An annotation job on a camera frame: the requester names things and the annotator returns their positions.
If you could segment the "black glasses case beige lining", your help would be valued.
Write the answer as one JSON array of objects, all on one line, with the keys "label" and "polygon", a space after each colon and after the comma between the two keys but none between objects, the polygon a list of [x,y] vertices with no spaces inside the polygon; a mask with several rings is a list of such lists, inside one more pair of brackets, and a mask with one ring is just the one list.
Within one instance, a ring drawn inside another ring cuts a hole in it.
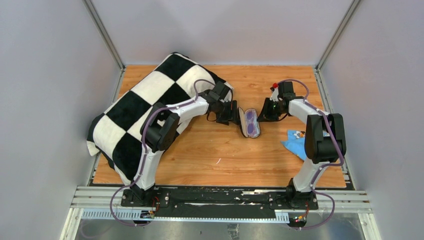
[{"label": "black glasses case beige lining", "polygon": [[237,108],[242,135],[245,138],[258,138],[261,134],[260,125],[258,122],[258,114],[255,108],[243,110],[241,107]]}]

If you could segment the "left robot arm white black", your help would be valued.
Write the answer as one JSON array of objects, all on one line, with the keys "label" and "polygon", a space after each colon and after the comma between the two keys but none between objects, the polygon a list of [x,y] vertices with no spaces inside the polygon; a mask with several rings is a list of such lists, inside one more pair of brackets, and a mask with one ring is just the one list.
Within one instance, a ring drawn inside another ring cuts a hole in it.
[{"label": "left robot arm white black", "polygon": [[143,123],[141,133],[142,153],[138,170],[129,188],[140,206],[153,201],[156,171],[163,153],[170,148],[178,134],[181,123],[194,117],[215,113],[217,123],[228,125],[237,122],[232,109],[233,89],[223,82],[213,84],[212,89],[195,92],[194,97],[175,104],[158,102]]}]

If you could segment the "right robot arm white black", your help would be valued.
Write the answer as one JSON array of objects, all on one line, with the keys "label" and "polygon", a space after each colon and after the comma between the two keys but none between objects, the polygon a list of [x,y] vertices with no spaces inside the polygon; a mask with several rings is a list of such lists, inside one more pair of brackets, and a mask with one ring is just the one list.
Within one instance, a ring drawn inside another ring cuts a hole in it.
[{"label": "right robot arm white black", "polygon": [[264,100],[257,120],[278,122],[285,115],[296,117],[306,125],[306,159],[297,175],[290,179],[285,195],[286,204],[298,209],[316,194],[316,182],[328,167],[344,164],[347,147],[343,116],[319,109],[306,96],[297,96],[294,82],[295,79],[285,79],[272,85],[271,97]]}]

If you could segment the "pink transparent sunglasses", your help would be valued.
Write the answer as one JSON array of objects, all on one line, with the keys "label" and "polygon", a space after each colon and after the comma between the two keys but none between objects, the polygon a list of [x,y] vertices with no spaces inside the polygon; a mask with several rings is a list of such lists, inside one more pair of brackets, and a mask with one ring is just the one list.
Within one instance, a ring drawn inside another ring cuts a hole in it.
[{"label": "pink transparent sunglasses", "polygon": [[244,113],[246,120],[246,132],[250,138],[257,138],[260,135],[260,127],[258,123],[258,115],[254,108],[246,110]]}]

